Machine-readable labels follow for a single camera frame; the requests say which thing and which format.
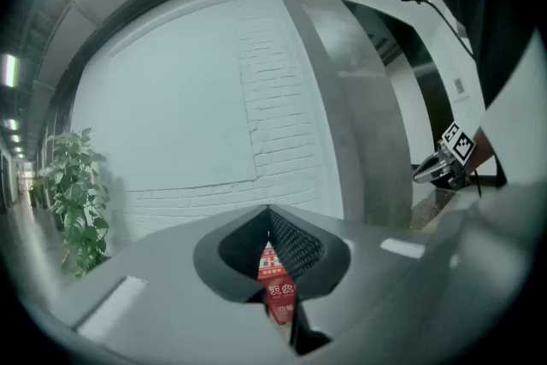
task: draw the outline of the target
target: black cable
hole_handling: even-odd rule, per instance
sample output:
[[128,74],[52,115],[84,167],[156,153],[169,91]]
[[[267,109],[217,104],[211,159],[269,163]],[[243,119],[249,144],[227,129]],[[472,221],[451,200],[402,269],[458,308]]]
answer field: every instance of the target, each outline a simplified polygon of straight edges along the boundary
[[479,191],[479,197],[482,197],[482,191],[480,190],[479,174],[475,171],[475,177],[477,178],[477,190]]
[[441,18],[444,20],[444,23],[446,23],[446,25],[450,28],[450,30],[452,31],[452,33],[454,34],[454,36],[458,39],[458,41],[460,42],[460,44],[462,45],[463,49],[465,49],[465,51],[469,54],[469,56],[471,56],[471,58],[474,60],[474,56],[473,54],[471,53],[471,50],[469,50],[469,48],[465,45],[465,43],[463,43],[462,39],[460,38],[460,36],[458,35],[458,32],[456,31],[456,29],[454,29],[452,27],[452,25],[449,23],[448,20],[446,20],[446,17],[444,17],[443,13],[440,11],[439,8],[437,8],[437,5],[435,3],[433,3],[431,0],[419,0],[420,2],[423,2],[423,3],[427,3],[430,7],[432,7],[433,9],[435,9],[435,11],[437,11],[437,14],[439,14],[441,16]]

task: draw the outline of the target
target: corridor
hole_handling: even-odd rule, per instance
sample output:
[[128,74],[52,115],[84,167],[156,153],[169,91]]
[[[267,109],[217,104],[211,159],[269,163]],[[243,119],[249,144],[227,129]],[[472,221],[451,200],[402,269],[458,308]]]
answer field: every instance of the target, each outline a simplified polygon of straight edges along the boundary
[[0,216],[0,251],[25,304],[49,308],[74,277],[61,270],[62,235],[53,217],[31,208],[24,192],[6,215]]

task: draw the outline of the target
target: potted plant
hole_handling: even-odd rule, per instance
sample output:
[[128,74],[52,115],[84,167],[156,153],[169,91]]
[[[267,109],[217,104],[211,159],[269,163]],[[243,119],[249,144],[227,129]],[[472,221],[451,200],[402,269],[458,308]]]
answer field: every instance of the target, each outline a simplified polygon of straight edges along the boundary
[[91,166],[105,162],[91,145],[91,129],[51,136],[54,160],[45,169],[55,203],[51,210],[62,218],[67,247],[62,266],[77,277],[87,274],[109,258],[105,237],[109,224],[104,219],[109,189],[93,182],[98,172]]
[[[30,197],[31,206],[34,209],[48,209],[50,207],[50,200],[53,198],[50,186],[51,184],[46,178],[37,178],[34,180],[31,188],[28,190],[28,196]],[[55,221],[55,227],[57,231],[61,231],[63,229],[62,217],[57,213],[53,212],[53,219]]]

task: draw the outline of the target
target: green leaf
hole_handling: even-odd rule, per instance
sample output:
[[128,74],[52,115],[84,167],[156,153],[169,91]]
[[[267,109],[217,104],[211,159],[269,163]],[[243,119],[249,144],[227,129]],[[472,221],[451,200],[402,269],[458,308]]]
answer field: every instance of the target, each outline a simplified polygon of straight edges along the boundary
[[84,193],[82,186],[79,184],[72,184],[67,191],[65,191],[64,196],[68,199],[76,200],[79,197],[82,196],[82,193]]
[[80,147],[79,147],[79,144],[77,143],[71,143],[67,147],[67,153],[72,157],[77,156],[79,152],[80,152]]
[[97,241],[97,249],[101,252],[106,251],[106,242],[104,241],[104,239]]
[[79,140],[79,135],[73,132],[64,132],[63,134],[59,134],[58,136],[55,136],[55,142],[60,144],[73,143],[73,142],[77,142],[78,140]]
[[91,159],[92,159],[94,162],[106,162],[106,157],[105,157],[103,154],[94,153],[94,154],[91,156]]
[[57,168],[54,168],[53,166],[46,168],[44,170],[44,179],[43,180],[36,180],[34,184],[38,183],[39,181],[46,181],[51,180],[53,178],[54,173],[57,171]]
[[55,172],[55,184],[59,184],[62,181],[62,177],[65,176],[65,173],[61,170]]
[[85,246],[85,252],[87,253],[87,256],[85,256],[85,261],[87,262],[89,267],[93,265],[93,261],[95,260],[95,255],[97,254],[97,241],[92,239],[87,239],[84,243],[84,246]]
[[95,227],[86,227],[82,238],[88,238],[90,240],[97,240],[99,238],[97,234],[97,229]]
[[65,238],[68,242],[78,241],[85,227],[83,212],[69,209],[65,214],[63,224],[65,226]]
[[63,156],[63,157],[59,157],[58,159],[56,159],[53,164],[55,165],[55,167],[59,170],[62,170],[65,168],[65,166],[67,166],[67,163],[68,163],[68,159]]
[[82,161],[82,163],[84,163],[86,166],[91,165],[91,156],[89,154],[86,154],[85,152],[82,152],[79,155],[79,158]]
[[87,197],[87,192],[91,189],[91,182],[78,178],[78,184],[81,185],[82,191],[84,191],[85,196]]
[[105,221],[104,218],[102,218],[101,216],[98,216],[93,220],[93,226],[97,230],[108,230],[110,228],[108,222]]
[[91,183],[91,174],[87,170],[79,169],[76,173],[79,180],[89,181]]
[[35,181],[32,183],[32,188],[33,188],[33,189],[37,189],[37,188],[39,188],[40,186],[45,185],[45,183],[46,183],[45,180],[35,180]]
[[62,259],[61,269],[67,272],[69,265],[70,265],[70,250],[67,251],[67,254],[65,254],[64,258]]
[[79,197],[77,200],[76,200],[76,203],[78,203],[79,205],[81,205],[82,208],[84,208],[84,205],[87,204],[87,193],[82,193],[82,196]]

